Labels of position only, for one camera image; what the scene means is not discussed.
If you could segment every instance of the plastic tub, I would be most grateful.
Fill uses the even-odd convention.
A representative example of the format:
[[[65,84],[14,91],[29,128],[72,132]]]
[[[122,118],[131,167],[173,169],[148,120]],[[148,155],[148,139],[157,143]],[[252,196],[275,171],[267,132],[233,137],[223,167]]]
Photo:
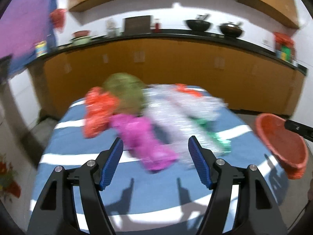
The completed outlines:
[[[289,179],[300,179],[308,161],[304,139],[284,127],[285,120],[263,113],[255,120],[256,133],[284,168]]]

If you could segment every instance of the black countertop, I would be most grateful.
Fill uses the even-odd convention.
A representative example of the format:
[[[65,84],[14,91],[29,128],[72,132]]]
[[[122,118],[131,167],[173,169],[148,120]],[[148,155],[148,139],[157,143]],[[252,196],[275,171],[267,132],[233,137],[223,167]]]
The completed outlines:
[[[49,52],[48,54],[42,55],[35,59],[34,61],[30,62],[26,66],[30,66],[32,63],[38,60],[46,60],[49,59],[55,55],[58,55],[63,52],[68,51],[75,51],[82,48],[92,47],[95,45],[100,45],[107,42],[113,42],[113,41],[120,41],[120,40],[128,40],[128,39],[137,39],[137,38],[179,38],[179,39],[194,39],[194,40],[202,40],[202,41],[209,41],[209,42],[215,42],[235,48],[240,48],[243,50],[247,50],[250,52],[258,53],[264,56],[267,56],[273,60],[276,60],[277,62],[280,62],[281,64],[290,67],[293,70],[298,70],[302,72],[304,75],[307,75],[307,68],[298,64],[298,67],[295,67],[294,65],[290,64],[289,62],[285,62],[279,58],[276,57],[275,52],[272,52],[266,48],[260,47],[258,45],[252,44],[247,41],[243,41],[240,39],[227,37],[222,34],[213,34],[208,32],[194,32],[191,30],[180,30],[180,29],[162,29],[160,33],[144,33],[144,34],[137,34],[137,35],[129,35],[129,36],[118,36],[114,38],[104,38],[104,37],[97,37],[94,38],[93,41],[83,44],[83,45],[77,45],[77,46],[63,46],[63,48],[57,48],[56,50]]]

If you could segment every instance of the silver bolt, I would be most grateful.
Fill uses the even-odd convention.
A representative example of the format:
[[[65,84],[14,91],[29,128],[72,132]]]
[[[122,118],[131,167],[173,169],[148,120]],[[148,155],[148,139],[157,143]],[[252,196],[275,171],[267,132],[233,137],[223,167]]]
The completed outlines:
[[[87,162],[87,166],[89,166],[89,167],[92,167],[92,166],[94,166],[95,164],[96,164],[95,160],[89,160],[89,161]]]
[[[258,167],[256,167],[256,165],[254,165],[254,164],[251,164],[251,165],[249,166],[249,168],[250,168],[251,170],[253,170],[253,171],[256,171],[256,170],[258,169]]]
[[[63,169],[62,166],[57,166],[54,168],[56,172],[60,172],[62,169]]]
[[[216,163],[217,163],[218,165],[224,165],[224,164],[225,164],[225,161],[224,161],[223,159],[217,159],[217,160],[216,160]]]

